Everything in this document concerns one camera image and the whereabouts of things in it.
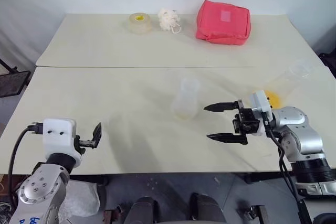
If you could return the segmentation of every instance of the table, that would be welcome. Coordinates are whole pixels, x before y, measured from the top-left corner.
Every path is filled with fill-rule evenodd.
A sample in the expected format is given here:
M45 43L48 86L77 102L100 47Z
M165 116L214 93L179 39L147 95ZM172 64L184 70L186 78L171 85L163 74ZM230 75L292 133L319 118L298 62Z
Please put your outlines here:
M233 132L235 112L202 108L245 98L281 72L280 68L38 67L0 139L0 173L7 173L20 132L48 117L75 119L83 140L90 139L95 125L102 123L98 148L86 151L73 174L278 171L278 153L270 139L249 136L247 146L208 139L209 133ZM197 78L201 84L200 110L190 121L178 120L170 111L185 77ZM330 166L336 167L336 82L326 67L317 67L308 79L285 103L307 113L323 138ZM41 135L27 134L14 173L30 173L44 160Z
M242 46L195 38L194 15L181 15L182 32L127 29L126 14L67 14L36 62L44 67L258 67L288 66L297 59L321 61L286 15L252 15L251 34Z

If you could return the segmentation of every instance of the black cylinder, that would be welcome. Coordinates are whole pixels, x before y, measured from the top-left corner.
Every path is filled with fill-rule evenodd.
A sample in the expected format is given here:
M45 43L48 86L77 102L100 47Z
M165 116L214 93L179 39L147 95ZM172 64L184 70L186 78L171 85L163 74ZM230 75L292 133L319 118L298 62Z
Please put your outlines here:
M64 153L52 153L47 159L47 164L63 166L70 174L76 164L76 160Z
M325 158L291 163L297 182L317 183L333 181L331 168Z

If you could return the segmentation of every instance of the red pouch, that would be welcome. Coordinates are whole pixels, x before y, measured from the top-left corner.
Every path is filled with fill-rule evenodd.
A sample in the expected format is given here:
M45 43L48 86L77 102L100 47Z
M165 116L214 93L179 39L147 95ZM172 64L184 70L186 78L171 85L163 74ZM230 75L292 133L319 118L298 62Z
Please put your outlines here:
M197 16L197 39L217 44L242 45L251 31L248 9L205 0Z

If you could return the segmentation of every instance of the tape roll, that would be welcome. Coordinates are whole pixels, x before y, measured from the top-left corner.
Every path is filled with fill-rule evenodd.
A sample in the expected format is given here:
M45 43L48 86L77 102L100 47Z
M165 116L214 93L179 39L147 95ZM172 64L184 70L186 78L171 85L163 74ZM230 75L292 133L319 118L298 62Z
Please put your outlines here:
M146 13L133 13L129 18L129 30L135 34L144 34L152 30L151 18Z

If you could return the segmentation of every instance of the floor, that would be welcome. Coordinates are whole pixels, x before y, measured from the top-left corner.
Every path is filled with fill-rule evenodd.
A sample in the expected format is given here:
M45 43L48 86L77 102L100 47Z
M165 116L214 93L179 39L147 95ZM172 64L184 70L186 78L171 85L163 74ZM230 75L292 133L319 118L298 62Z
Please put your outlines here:
M224 173L123 174L111 176L106 187L105 209L131 205L142 196L151 196L160 205L160 221L186 220L193 192L213 197L221 206L227 223L247 222L239 215L245 205L265 205L270 223L300 223L296 203L282 179L246 184L241 176ZM102 211L87 217L71 217L71 224L102 223Z

